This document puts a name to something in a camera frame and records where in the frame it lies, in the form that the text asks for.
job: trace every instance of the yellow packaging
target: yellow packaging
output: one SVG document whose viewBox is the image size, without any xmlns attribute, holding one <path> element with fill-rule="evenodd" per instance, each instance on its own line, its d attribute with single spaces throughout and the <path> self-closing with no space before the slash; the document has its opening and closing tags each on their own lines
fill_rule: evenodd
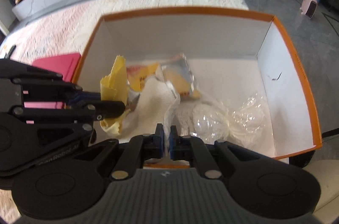
<svg viewBox="0 0 339 224">
<path fill-rule="evenodd" d="M 171 69 L 166 69 L 163 73 L 165 80 L 169 80 L 173 84 L 180 97 L 191 97 L 194 99 L 200 98 L 200 92 L 192 86 L 192 83 L 184 79 L 180 73 Z"/>
<path fill-rule="evenodd" d="M 101 79 L 101 100 L 122 101 L 126 105 L 128 87 L 125 62 L 126 60 L 122 56 L 117 56 L 111 73 Z M 105 132 L 112 135 L 119 134 L 122 129 L 122 121 L 127 114 L 128 110 L 118 118 L 104 119 L 100 121 L 100 125 Z"/>
<path fill-rule="evenodd" d="M 127 67 L 127 79 L 129 86 L 136 92 L 141 92 L 145 87 L 145 80 L 149 75 L 155 75 L 159 63 L 148 66 L 138 65 Z"/>
</svg>

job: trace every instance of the yellow cloth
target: yellow cloth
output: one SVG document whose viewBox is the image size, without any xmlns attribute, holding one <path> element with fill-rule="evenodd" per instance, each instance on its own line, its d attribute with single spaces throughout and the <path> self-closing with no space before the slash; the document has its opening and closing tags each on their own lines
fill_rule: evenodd
<svg viewBox="0 0 339 224">
<path fill-rule="evenodd" d="M 127 103 L 127 71 L 126 60 L 122 56 L 117 56 L 111 73 L 100 80 L 101 100 L 122 101 Z M 122 121 L 127 115 L 125 111 L 119 118 L 104 119 L 100 125 L 105 132 L 110 134 L 120 134 Z"/>
</svg>

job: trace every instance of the metal bolt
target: metal bolt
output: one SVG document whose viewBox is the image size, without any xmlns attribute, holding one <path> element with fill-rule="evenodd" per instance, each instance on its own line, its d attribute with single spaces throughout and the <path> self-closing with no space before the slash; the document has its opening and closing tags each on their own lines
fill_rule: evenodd
<svg viewBox="0 0 339 224">
<path fill-rule="evenodd" d="M 218 179 L 221 175 L 222 173 L 218 170 L 208 170 L 205 172 L 205 176 L 209 179 Z"/>
<path fill-rule="evenodd" d="M 115 180 L 122 180 L 128 177 L 128 172 L 124 170 L 117 170 L 117 171 L 112 172 L 111 176 Z"/>
<path fill-rule="evenodd" d="M 95 110 L 95 106 L 94 106 L 93 104 L 87 105 L 87 108 L 88 108 L 89 110 Z"/>
<path fill-rule="evenodd" d="M 85 123 L 82 128 L 86 131 L 92 131 L 92 126 L 89 125 L 88 123 Z"/>
<path fill-rule="evenodd" d="M 15 107 L 13 112 L 16 115 L 21 115 L 23 113 L 23 109 L 21 107 Z"/>
</svg>

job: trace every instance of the plastic bag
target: plastic bag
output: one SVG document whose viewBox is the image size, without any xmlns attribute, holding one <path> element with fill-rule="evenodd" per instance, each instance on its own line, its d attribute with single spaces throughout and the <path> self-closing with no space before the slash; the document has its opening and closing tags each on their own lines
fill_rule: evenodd
<svg viewBox="0 0 339 224">
<path fill-rule="evenodd" d="M 184 101 L 178 106 L 175 114 L 179 134 L 201 138 L 206 144 L 226 141 L 229 135 L 227 109 L 208 94 L 200 93 L 200 99 Z"/>
<path fill-rule="evenodd" d="M 180 97 L 200 97 L 194 76 L 183 53 L 165 63 L 161 63 L 160 66 L 164 80 L 173 84 Z"/>
<path fill-rule="evenodd" d="M 257 150 L 266 123 L 265 109 L 267 102 L 256 93 L 249 97 L 238 110 L 228 116 L 230 134 L 228 141 L 251 150 Z"/>
</svg>

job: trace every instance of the robotic hand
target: robotic hand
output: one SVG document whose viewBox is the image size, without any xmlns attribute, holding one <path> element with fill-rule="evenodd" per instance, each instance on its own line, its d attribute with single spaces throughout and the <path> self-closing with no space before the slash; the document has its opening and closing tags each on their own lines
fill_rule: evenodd
<svg viewBox="0 0 339 224">
<path fill-rule="evenodd" d="M 319 184 L 300 168 L 229 142 L 180 137 L 172 126 L 170 158 L 190 168 L 144 169 L 163 157 L 161 124 L 129 143 L 88 147 L 93 121 L 119 116 L 123 104 L 89 103 L 60 75 L 12 61 L 0 61 L 0 74 L 0 185 L 12 182 L 16 223 L 319 223 Z M 23 107 L 32 100 L 73 105 Z"/>
</svg>

